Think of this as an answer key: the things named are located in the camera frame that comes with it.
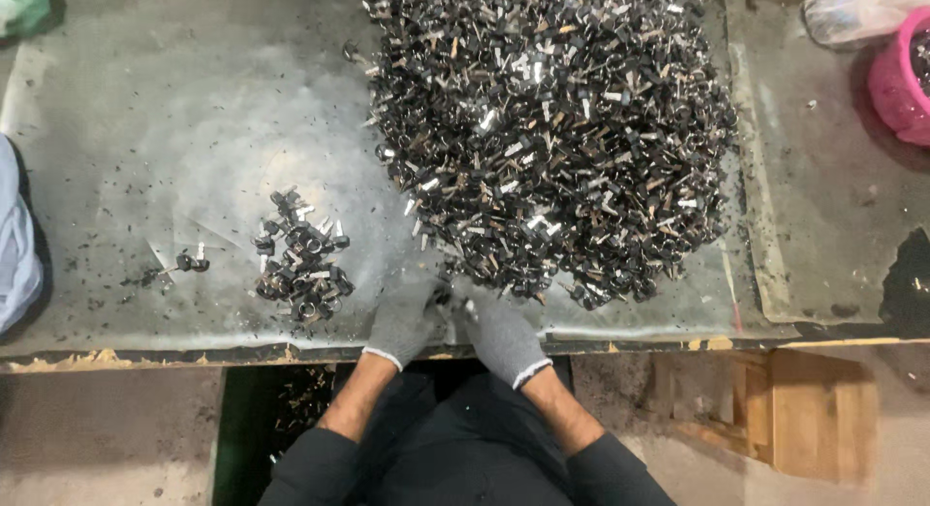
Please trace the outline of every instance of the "light blue cloth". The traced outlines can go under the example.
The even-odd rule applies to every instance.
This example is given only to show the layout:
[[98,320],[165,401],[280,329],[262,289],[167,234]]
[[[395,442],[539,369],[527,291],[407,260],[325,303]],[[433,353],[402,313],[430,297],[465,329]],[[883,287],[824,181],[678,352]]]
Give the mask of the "light blue cloth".
[[0,334],[22,317],[42,288],[32,218],[19,196],[19,169],[0,135]]

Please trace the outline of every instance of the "small pile of keys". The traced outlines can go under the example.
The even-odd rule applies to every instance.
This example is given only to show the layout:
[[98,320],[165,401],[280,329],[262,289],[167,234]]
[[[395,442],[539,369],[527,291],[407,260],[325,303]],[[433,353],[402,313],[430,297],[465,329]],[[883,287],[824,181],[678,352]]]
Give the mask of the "small pile of keys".
[[184,248],[175,258],[175,261],[178,263],[177,266],[165,268],[158,274],[168,274],[169,272],[174,272],[176,270],[180,270],[181,272],[188,272],[190,270],[195,272],[206,272],[207,269],[210,268],[210,261],[203,258],[203,242],[197,245],[196,257],[192,258],[191,256],[187,255],[187,248]]
[[[289,314],[295,322],[328,320],[342,309],[341,298],[355,291],[343,269],[326,259],[348,247],[349,236],[343,233],[342,222],[331,221],[329,216],[311,225],[307,215],[315,208],[293,188],[275,191],[271,199],[277,214],[262,221],[259,236],[252,240],[262,258],[256,294],[288,301],[290,308],[281,313]],[[282,238],[287,249],[274,260],[275,243]]]

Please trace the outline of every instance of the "pink container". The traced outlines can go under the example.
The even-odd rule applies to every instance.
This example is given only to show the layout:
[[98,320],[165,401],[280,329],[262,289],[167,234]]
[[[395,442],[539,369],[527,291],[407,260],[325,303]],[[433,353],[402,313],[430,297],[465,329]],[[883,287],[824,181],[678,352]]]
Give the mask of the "pink container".
[[911,12],[895,40],[872,63],[868,91],[872,104],[898,139],[930,147],[930,97],[924,94],[911,65],[914,31],[930,29],[930,6]]

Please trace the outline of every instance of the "person's hand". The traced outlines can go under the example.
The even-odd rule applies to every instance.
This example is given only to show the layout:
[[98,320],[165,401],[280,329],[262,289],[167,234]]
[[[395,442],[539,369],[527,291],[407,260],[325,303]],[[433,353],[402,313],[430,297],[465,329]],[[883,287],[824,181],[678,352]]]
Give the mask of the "person's hand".
[[363,352],[389,359],[403,371],[444,323],[435,303],[442,291],[442,282],[418,266],[395,274],[380,298]]
[[456,326],[465,328],[478,359],[514,390],[552,364],[542,353],[536,331],[505,300],[482,295],[454,311]]

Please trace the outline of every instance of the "plastic sheet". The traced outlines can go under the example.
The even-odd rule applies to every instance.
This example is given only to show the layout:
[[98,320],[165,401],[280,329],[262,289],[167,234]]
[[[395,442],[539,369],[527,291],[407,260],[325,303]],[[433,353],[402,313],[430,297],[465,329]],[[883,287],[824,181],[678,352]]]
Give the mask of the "plastic sheet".
[[890,34],[913,9],[930,0],[807,0],[807,31],[820,45],[837,46]]

